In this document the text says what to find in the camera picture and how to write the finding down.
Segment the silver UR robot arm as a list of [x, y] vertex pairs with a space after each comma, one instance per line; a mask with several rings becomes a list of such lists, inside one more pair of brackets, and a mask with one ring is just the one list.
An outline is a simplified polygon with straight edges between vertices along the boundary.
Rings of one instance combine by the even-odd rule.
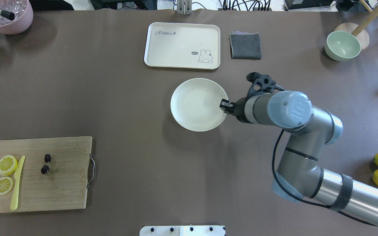
[[[284, 90], [268, 75], [246, 76], [246, 97], [220, 108], [240, 122], [280, 127], [290, 137], [278, 169], [272, 165], [277, 191], [284, 197], [326, 208], [363, 224], [378, 226], [378, 189], [318, 166], [324, 145], [335, 143], [343, 124], [330, 112], [312, 105], [306, 94]], [[304, 198], [316, 199], [317, 203]]]

